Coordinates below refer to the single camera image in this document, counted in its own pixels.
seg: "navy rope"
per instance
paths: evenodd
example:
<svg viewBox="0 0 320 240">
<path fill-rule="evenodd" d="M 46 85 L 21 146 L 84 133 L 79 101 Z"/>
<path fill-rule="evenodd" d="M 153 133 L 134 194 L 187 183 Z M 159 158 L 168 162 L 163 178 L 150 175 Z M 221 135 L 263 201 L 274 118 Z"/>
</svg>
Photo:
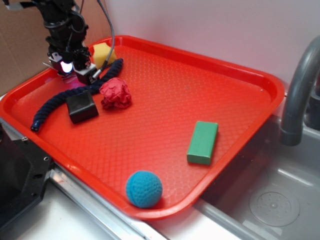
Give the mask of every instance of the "navy rope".
<svg viewBox="0 0 320 240">
<path fill-rule="evenodd" d="M 95 81 L 93 84 L 80 86 L 74 89 L 60 92 L 46 101 L 45 104 L 34 115 L 31 130 L 34 132 L 38 132 L 41 124 L 45 122 L 49 114 L 52 113 L 57 107 L 65 103 L 67 98 L 81 94 L 86 90 L 90 91 L 93 95 L 99 93 L 99 89 L 105 82 L 116 77 L 120 73 L 123 64 L 124 60 L 122 58 L 119 58 L 112 63 L 110 69 L 106 72 L 106 74 L 101 79 Z"/>
</svg>

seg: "stainless steel sink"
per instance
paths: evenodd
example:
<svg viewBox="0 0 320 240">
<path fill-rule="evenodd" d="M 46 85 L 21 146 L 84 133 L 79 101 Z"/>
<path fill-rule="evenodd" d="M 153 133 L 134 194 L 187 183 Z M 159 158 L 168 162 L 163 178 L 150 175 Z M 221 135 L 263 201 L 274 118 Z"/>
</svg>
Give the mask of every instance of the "stainless steel sink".
<svg viewBox="0 0 320 240">
<path fill-rule="evenodd" d="M 320 134 L 279 143 L 272 116 L 195 205 L 242 239 L 320 239 Z"/>
</svg>

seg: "red tray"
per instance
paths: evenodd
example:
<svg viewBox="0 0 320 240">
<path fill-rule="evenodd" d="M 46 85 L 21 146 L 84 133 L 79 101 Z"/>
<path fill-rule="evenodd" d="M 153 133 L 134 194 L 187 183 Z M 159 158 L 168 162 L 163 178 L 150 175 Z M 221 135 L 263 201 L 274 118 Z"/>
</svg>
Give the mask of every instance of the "red tray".
<svg viewBox="0 0 320 240">
<path fill-rule="evenodd" d="M 42 104 L 81 85 L 47 69 L 10 91 L 0 102 L 0 116 L 139 219 L 164 218 L 194 203 L 284 98 L 276 77 L 225 61 L 130 36 L 116 38 L 115 52 L 124 59 L 119 77 L 132 95 L 129 108 L 104 110 L 97 94 L 98 117 L 72 124 L 64 104 L 34 133 L 30 126 Z M 219 124 L 211 165 L 187 162 L 197 121 Z M 137 208 L 126 197 L 126 182 L 139 170 L 154 172 L 163 184 L 162 198 L 151 209 Z"/>
</svg>

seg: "red crumpled paper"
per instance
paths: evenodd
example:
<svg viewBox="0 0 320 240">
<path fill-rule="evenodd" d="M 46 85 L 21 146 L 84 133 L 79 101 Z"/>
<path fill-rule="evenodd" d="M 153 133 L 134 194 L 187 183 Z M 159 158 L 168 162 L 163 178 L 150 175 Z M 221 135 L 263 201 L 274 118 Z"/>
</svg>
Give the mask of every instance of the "red crumpled paper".
<svg viewBox="0 0 320 240">
<path fill-rule="evenodd" d="M 109 107 L 126 109 L 132 103 L 128 85 L 118 77 L 111 78 L 105 82 L 99 91 L 104 96 L 101 101 L 104 109 Z"/>
</svg>

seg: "faucet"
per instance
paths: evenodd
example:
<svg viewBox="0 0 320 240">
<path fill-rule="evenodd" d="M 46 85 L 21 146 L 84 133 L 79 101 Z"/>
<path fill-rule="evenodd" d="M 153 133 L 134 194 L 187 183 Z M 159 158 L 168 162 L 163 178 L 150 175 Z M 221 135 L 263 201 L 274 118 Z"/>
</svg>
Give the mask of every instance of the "faucet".
<svg viewBox="0 0 320 240">
<path fill-rule="evenodd" d="M 301 142 L 303 121 L 320 130 L 320 36 L 307 47 L 293 75 L 282 114 L 279 138 L 287 146 Z"/>
</svg>

